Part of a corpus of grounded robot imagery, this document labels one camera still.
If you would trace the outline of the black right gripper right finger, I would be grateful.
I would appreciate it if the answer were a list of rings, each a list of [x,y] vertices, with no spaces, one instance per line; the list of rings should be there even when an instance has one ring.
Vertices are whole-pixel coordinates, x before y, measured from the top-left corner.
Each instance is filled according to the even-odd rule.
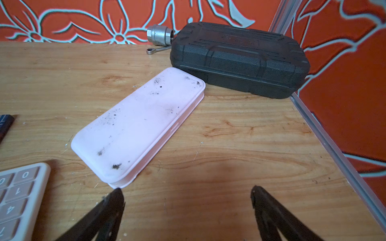
[[[321,241],[322,239],[297,219],[261,186],[251,190],[251,202],[263,241]]]

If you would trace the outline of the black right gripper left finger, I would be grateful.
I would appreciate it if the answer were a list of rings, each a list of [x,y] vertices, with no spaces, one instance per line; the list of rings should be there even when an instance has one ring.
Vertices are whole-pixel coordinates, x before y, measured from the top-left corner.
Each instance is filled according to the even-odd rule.
[[[114,189],[59,241],[115,241],[117,239],[125,201],[122,190]]]

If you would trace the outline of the dark blue book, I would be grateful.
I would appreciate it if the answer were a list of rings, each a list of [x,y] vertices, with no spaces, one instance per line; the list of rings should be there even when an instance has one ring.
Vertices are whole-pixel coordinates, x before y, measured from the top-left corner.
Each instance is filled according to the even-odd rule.
[[[15,118],[10,114],[2,114],[0,117],[0,143],[3,141]]]

